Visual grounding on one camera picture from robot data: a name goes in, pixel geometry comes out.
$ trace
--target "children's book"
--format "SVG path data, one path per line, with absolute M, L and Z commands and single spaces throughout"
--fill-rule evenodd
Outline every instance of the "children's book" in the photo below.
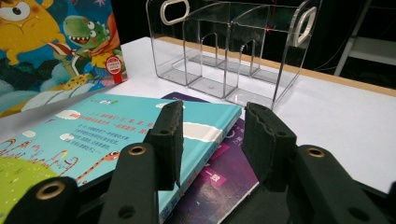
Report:
M 70 176 L 81 189 L 114 170 L 142 142 L 169 99 L 96 93 L 0 144 L 0 221 L 34 184 Z M 165 220 L 241 115 L 239 105 L 184 102 L 180 189 L 159 191 Z
M 202 102 L 179 92 L 163 98 Z M 165 221 L 220 223 L 259 184 L 242 151 L 245 121 L 239 119 Z
M 0 118 L 127 79 L 110 0 L 0 0 Z

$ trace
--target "brass grommet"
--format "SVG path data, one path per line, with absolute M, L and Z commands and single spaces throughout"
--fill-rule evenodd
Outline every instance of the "brass grommet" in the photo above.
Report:
M 325 154 L 318 148 L 310 147 L 306 149 L 306 153 L 312 157 L 323 158 Z
M 139 156 L 142 155 L 143 153 L 146 152 L 146 148 L 145 147 L 131 147 L 128 150 L 129 154 L 133 155 L 133 156 Z
M 47 200 L 58 196 L 60 193 L 62 193 L 62 191 L 64 191 L 64 183 L 61 181 L 53 181 L 41 187 L 35 196 L 39 200 Z

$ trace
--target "organizer handle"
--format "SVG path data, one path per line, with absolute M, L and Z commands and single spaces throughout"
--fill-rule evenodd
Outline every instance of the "organizer handle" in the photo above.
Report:
M 166 19 L 165 17 L 165 10 L 168 6 L 176 4 L 176 3 L 180 3 L 180 2 L 184 2 L 184 4 L 186 4 L 186 12 L 184 13 L 184 16 L 174 19 L 172 21 L 169 21 Z M 161 20 L 163 21 L 163 24 L 165 25 L 173 25 L 175 23 L 178 23 L 180 21 L 183 21 L 184 19 L 186 19 L 186 17 L 190 14 L 190 4 L 189 4 L 189 0 L 167 0 L 163 2 L 163 5 L 161 6 L 160 9 L 160 15 L 161 15 Z
M 311 7 L 309 8 L 300 18 L 297 24 L 297 28 L 295 31 L 295 35 L 293 38 L 293 46 L 294 47 L 299 47 L 301 43 L 303 43 L 306 38 L 308 37 L 309 33 L 311 32 L 312 26 L 315 21 L 315 16 L 317 14 L 317 8 L 316 7 Z M 306 19 L 309 19 L 308 24 L 305 27 L 305 30 L 302 35 L 300 35 L 301 28 L 303 27 L 303 24 Z

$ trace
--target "clear acrylic organizer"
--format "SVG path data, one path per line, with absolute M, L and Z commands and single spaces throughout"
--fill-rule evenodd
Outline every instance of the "clear acrylic organizer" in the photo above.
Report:
M 320 5 L 157 1 L 162 6 L 154 9 L 148 0 L 148 20 L 158 77 L 235 104 L 270 108 L 299 75 Z M 172 24 L 154 20 L 169 3 L 189 5 L 189 12 Z M 274 39 L 281 43 L 275 49 Z M 269 51 L 278 58 L 266 59 Z

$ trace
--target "red circle sticker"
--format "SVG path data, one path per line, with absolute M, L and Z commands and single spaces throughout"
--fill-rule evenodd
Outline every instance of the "red circle sticker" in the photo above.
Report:
M 110 56 L 106 60 L 106 69 L 111 75 L 119 74 L 122 68 L 121 60 L 116 56 Z

